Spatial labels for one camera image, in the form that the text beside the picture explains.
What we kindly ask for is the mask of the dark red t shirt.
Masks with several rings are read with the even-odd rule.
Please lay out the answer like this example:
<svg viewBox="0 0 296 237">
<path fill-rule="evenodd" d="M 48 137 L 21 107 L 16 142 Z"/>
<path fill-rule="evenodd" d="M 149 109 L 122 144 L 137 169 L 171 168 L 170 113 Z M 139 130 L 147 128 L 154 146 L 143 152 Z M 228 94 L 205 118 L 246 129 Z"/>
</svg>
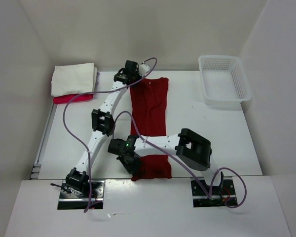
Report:
<svg viewBox="0 0 296 237">
<path fill-rule="evenodd" d="M 143 136 L 165 136 L 168 78 L 144 79 L 130 87 L 132 116 L 138 131 Z M 172 177 L 172 168 L 166 155 L 151 155 L 141 158 L 139 171 L 131 180 Z"/>
</svg>

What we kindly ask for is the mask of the lavender t shirt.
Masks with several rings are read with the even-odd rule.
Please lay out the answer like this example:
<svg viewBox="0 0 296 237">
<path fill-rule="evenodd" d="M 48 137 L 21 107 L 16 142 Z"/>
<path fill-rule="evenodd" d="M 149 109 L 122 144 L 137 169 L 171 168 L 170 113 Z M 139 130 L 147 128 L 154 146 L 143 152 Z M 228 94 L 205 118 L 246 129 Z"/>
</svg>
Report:
<svg viewBox="0 0 296 237">
<path fill-rule="evenodd" d="M 96 78 L 95 78 L 95 87 L 99 84 L 99 76 L 100 76 L 100 73 L 97 72 L 96 73 Z"/>
</svg>

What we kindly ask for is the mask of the pink t shirt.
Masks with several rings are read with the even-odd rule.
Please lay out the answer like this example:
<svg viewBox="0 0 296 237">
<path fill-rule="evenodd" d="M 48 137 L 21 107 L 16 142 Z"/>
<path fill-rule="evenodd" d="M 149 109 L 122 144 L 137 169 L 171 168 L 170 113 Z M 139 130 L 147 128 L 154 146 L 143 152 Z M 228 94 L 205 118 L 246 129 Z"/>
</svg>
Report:
<svg viewBox="0 0 296 237">
<path fill-rule="evenodd" d="M 68 94 L 68 95 L 63 95 L 63 96 L 57 96 L 53 98 L 53 103 L 54 104 L 66 104 L 69 101 L 72 102 L 83 102 L 83 101 L 89 101 L 93 98 L 92 93 L 88 94 L 82 94 L 78 96 L 78 94 Z"/>
</svg>

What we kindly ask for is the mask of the cream white t shirt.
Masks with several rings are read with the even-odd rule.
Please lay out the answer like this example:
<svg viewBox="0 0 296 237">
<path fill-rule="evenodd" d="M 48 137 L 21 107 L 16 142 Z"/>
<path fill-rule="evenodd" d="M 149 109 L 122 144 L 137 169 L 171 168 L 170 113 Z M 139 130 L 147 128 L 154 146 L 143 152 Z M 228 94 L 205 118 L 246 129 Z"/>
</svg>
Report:
<svg viewBox="0 0 296 237">
<path fill-rule="evenodd" d="M 94 63 L 55 66 L 51 80 L 51 95 L 59 97 L 91 92 L 95 88 L 97 68 Z"/>
</svg>

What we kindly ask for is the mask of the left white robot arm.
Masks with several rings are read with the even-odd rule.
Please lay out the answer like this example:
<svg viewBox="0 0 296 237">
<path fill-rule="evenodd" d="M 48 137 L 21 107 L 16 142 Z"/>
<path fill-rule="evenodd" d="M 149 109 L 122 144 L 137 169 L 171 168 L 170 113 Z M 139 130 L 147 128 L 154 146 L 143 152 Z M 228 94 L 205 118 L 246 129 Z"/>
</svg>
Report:
<svg viewBox="0 0 296 237">
<path fill-rule="evenodd" d="M 73 193 L 79 198 L 92 196 L 89 183 L 91 167 L 100 148 L 112 135 L 114 111 L 127 88 L 141 80 L 149 70 L 150 67 L 145 63 L 138 64 L 127 60 L 125 66 L 114 75 L 107 98 L 98 109 L 91 112 L 91 138 L 88 145 L 84 145 L 85 151 L 80 160 L 66 176 L 67 193 Z"/>
</svg>

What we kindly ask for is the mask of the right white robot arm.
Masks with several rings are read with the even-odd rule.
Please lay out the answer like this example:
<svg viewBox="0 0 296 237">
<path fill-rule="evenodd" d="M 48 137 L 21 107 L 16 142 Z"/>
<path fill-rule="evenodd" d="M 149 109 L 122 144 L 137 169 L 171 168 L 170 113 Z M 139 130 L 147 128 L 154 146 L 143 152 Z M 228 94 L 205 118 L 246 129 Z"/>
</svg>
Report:
<svg viewBox="0 0 296 237">
<path fill-rule="evenodd" d="M 130 135 L 126 140 L 113 138 L 108 152 L 117 155 L 129 174 L 139 171 L 143 157 L 173 156 L 184 169 L 201 172 L 205 180 L 204 189 L 209 194 L 218 194 L 223 190 L 224 174 L 218 171 L 213 159 L 211 142 L 188 128 L 170 136 Z"/>
</svg>

